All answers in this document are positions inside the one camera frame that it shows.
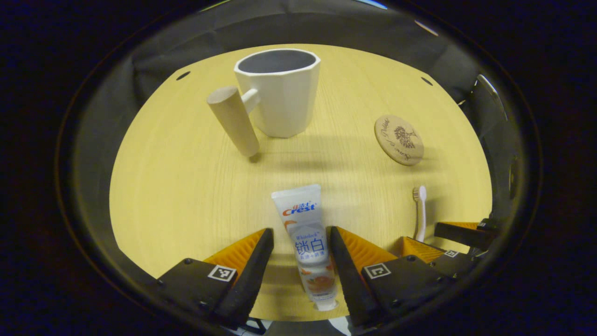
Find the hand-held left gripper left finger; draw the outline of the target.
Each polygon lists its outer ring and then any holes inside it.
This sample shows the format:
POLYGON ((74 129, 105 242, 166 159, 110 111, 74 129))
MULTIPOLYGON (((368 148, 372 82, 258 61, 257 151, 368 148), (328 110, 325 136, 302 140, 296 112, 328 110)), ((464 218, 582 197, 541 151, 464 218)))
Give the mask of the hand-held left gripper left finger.
POLYGON ((202 261, 183 259, 156 280, 156 289, 186 313, 236 329, 254 307, 273 247, 273 230, 264 228, 202 261))

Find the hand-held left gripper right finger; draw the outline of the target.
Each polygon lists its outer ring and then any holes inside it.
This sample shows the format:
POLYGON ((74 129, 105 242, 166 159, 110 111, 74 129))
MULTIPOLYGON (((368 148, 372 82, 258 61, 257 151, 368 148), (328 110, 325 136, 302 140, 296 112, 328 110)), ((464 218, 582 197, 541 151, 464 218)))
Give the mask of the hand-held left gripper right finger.
POLYGON ((330 228, 330 248, 356 327, 410 314, 448 287, 448 277, 417 255, 397 257, 341 227, 330 228))

